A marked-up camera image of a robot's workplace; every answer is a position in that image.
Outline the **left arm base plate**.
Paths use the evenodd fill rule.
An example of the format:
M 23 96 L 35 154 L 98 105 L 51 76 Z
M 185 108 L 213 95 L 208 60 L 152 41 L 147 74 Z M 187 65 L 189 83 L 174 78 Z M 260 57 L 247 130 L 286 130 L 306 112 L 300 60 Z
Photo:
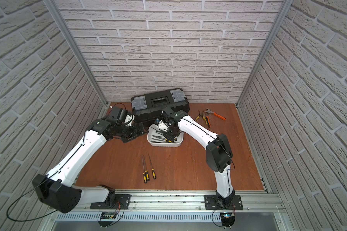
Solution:
M 111 194 L 108 195 L 106 201 L 91 203 L 90 209 L 128 209 L 131 200 L 130 194 Z

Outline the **file tool eleventh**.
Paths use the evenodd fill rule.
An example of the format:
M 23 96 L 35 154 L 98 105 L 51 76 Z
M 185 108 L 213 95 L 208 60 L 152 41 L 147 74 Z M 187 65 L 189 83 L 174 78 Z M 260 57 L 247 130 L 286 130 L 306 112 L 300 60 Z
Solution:
M 171 140 L 168 140 L 167 138 L 154 136 L 154 135 L 151 136 L 151 139 L 155 141 L 166 142 L 166 143 L 176 143 L 177 141 L 177 139 L 175 139 L 174 141 L 171 141 Z

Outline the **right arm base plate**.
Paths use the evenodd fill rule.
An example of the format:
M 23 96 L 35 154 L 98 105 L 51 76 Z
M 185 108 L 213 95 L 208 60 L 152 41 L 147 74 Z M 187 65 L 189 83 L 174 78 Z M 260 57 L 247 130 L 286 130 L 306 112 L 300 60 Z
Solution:
M 218 195 L 207 194 L 204 196 L 206 210 L 243 210 L 243 202 L 239 195 L 231 194 L 230 197 L 222 198 Z

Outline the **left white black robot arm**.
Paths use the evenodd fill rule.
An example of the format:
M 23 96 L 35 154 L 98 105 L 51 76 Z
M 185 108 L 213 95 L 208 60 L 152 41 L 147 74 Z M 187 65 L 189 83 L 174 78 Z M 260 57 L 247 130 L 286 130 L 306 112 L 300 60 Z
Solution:
M 107 141 L 117 137 L 126 143 L 146 133 L 143 123 L 135 123 L 134 115 L 117 106 L 86 128 L 76 146 L 45 175 L 37 175 L 32 184 L 40 202 L 68 213 L 75 207 L 90 205 L 92 209 L 114 208 L 115 190 L 105 185 L 74 186 L 81 170 Z

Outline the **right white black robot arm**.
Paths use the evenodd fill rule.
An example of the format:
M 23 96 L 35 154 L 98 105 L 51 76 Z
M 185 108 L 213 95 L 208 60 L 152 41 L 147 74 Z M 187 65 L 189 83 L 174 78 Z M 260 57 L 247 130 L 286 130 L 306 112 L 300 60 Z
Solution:
M 182 131 L 203 146 L 206 151 L 206 163 L 215 173 L 217 204 L 221 208 L 228 208 L 235 192 L 230 176 L 233 153 L 227 136 L 209 131 L 183 110 L 174 112 L 167 107 L 161 111 L 161 115 L 163 122 L 168 124 L 167 131 L 163 133 L 166 139 L 174 142 Z

